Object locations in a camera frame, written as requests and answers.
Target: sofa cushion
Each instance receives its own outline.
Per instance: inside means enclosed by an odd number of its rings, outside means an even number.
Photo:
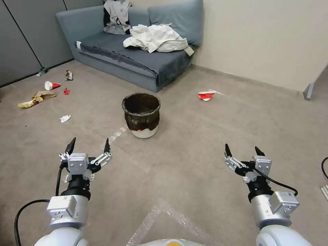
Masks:
[[[152,25],[172,23],[172,28],[189,44],[200,46],[203,36],[203,0],[151,6],[148,8]]]
[[[155,72],[157,86],[165,84],[179,76],[190,64],[191,58],[185,51],[170,53],[148,53],[139,48],[126,49],[123,41],[129,35],[116,35],[101,32],[96,35],[77,40],[80,50],[109,57],[146,71]]]
[[[130,26],[138,26],[139,24],[150,26],[149,13],[147,9],[130,7],[128,13]]]

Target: crumpled paper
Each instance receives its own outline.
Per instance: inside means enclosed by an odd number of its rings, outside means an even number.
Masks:
[[[66,70],[65,80],[73,80],[73,73],[70,70]]]
[[[33,107],[34,105],[42,102],[46,98],[51,98],[55,97],[56,94],[50,91],[40,91],[37,92],[34,96],[32,96],[32,100],[24,103],[18,104],[20,108],[30,108]]]
[[[71,118],[71,115],[64,115],[63,117],[60,118],[60,123],[64,123],[68,121]]]

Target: pile of clothes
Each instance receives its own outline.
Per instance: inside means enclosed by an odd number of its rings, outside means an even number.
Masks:
[[[104,32],[114,34],[130,34],[128,9],[129,0],[107,0],[104,3]]]
[[[186,38],[182,38],[174,31],[171,24],[138,25],[131,28],[128,18],[129,0],[107,0],[104,4],[104,32],[114,34],[131,34],[123,42],[125,48],[134,46],[152,53],[172,52],[184,50],[189,56],[194,51],[188,45]]]

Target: black cable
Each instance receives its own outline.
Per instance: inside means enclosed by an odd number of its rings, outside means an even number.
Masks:
[[[326,157],[326,158],[323,159],[323,161],[322,161],[322,163],[321,163],[321,170],[322,170],[322,172],[324,173],[324,175],[326,176],[326,178],[328,179],[328,175],[326,174],[325,169],[324,169],[324,163],[325,163],[325,161],[326,161],[327,159],[328,159],[328,157]]]
[[[288,186],[288,185],[286,185],[286,184],[280,183],[280,182],[278,182],[278,181],[275,181],[274,179],[272,179],[272,178],[268,177],[267,175],[261,173],[261,171],[257,170],[256,168],[254,168],[254,170],[255,170],[258,174],[260,174],[260,175],[262,175],[263,177],[265,177],[267,180],[270,180],[271,182],[273,182],[273,183],[275,183],[275,184],[277,184],[277,185],[279,185],[279,186],[282,186],[282,187],[285,187],[285,188],[287,188],[287,189],[290,189],[290,190],[294,191],[294,192],[295,192],[295,193],[294,193],[294,196],[297,196],[297,195],[298,195],[298,191],[297,191],[295,188],[293,188],[293,187],[291,187],[291,186]]]
[[[19,231],[18,231],[18,219],[19,219],[19,216],[20,214],[22,213],[22,211],[28,207],[29,205],[31,204],[34,204],[34,203],[39,203],[39,202],[50,202],[50,200],[47,200],[47,199],[41,199],[41,200],[35,200],[35,201],[32,201],[32,202],[29,202],[27,204],[25,204],[23,207],[20,208],[20,210],[18,211],[16,217],[15,217],[15,222],[14,222],[14,233],[15,233],[15,241],[16,241],[16,245],[17,246],[22,246],[21,245],[21,239],[19,237]]]
[[[57,184],[56,184],[56,194],[55,194],[55,196],[59,195],[60,178],[62,176],[62,170],[63,169],[64,169],[64,167],[62,165],[60,165],[59,170],[58,170],[58,175],[57,175]]]

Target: dark gray blanket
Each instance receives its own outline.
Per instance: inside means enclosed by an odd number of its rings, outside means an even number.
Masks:
[[[136,47],[126,49],[123,46],[123,41],[128,37],[130,35],[101,32],[78,41],[81,42],[81,50],[83,51],[107,56],[145,70],[154,71],[157,74],[156,83],[159,87],[178,77],[190,64],[191,57],[185,51],[169,53],[155,51],[150,54]]]

